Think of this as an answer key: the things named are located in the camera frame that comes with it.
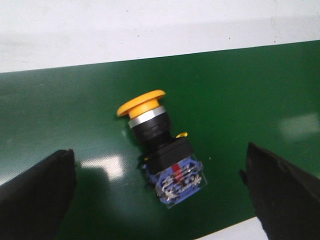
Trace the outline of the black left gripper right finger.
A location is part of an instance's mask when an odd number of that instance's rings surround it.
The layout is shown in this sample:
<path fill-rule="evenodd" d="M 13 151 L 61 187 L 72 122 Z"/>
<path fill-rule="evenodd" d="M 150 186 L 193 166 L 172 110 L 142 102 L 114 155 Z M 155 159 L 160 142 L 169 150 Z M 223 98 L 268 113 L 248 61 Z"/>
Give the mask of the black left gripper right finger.
<path fill-rule="evenodd" d="M 319 178 L 253 142 L 239 175 L 268 239 L 320 238 Z"/>

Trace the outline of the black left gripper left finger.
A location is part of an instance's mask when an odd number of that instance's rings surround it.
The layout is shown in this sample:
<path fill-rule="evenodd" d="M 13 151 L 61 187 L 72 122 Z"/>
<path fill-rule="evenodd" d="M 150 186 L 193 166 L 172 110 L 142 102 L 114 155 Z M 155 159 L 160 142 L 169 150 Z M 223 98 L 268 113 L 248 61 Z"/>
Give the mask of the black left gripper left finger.
<path fill-rule="evenodd" d="M 74 198 L 73 150 L 57 150 L 0 186 L 0 238 L 53 240 Z"/>

